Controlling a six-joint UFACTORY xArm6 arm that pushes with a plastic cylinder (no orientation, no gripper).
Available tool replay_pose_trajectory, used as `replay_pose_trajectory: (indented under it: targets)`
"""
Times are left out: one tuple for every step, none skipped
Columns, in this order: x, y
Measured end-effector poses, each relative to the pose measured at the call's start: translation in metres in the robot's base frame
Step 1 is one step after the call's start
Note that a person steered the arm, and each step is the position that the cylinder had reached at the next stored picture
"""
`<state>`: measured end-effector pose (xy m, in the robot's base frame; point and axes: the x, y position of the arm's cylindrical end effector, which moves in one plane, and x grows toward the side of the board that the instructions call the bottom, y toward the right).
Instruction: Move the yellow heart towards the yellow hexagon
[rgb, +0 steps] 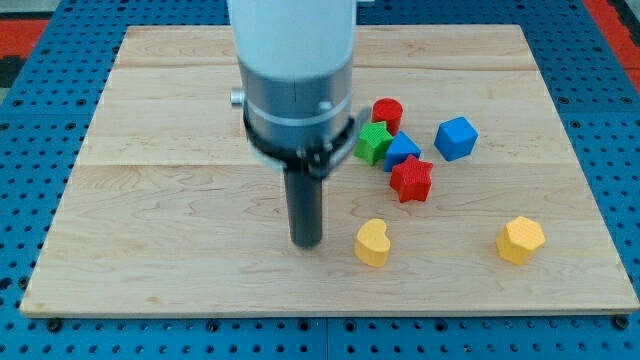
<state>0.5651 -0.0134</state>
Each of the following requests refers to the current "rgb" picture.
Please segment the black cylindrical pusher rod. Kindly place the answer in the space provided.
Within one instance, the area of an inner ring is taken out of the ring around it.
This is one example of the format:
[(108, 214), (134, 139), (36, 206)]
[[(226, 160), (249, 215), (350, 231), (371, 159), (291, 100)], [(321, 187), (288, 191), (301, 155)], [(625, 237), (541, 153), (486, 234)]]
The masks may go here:
[(322, 181), (302, 172), (284, 173), (286, 201), (292, 242), (303, 249), (322, 239)]

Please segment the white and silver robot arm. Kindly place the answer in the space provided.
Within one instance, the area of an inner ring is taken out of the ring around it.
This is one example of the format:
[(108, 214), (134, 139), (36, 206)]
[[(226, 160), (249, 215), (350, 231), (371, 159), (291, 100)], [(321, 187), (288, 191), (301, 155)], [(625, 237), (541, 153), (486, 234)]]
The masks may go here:
[(323, 237), (323, 182), (353, 151), (369, 109), (351, 114), (355, 0), (229, 0), (251, 145), (283, 171), (290, 237)]

